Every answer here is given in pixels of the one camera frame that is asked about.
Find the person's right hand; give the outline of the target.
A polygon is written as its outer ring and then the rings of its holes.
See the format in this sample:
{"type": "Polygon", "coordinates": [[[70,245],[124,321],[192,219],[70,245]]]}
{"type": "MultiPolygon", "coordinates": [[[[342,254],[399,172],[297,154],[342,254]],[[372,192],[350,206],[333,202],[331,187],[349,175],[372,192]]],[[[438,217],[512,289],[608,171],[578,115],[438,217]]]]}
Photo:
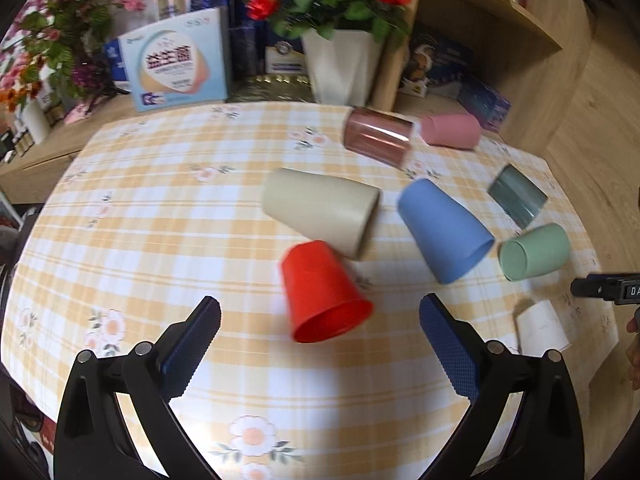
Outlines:
{"type": "Polygon", "coordinates": [[[640,389],[640,340],[639,323],[636,318],[632,318],[626,326],[626,331],[634,335],[630,345],[626,350],[626,357],[629,362],[628,379],[634,391],[640,389]]]}

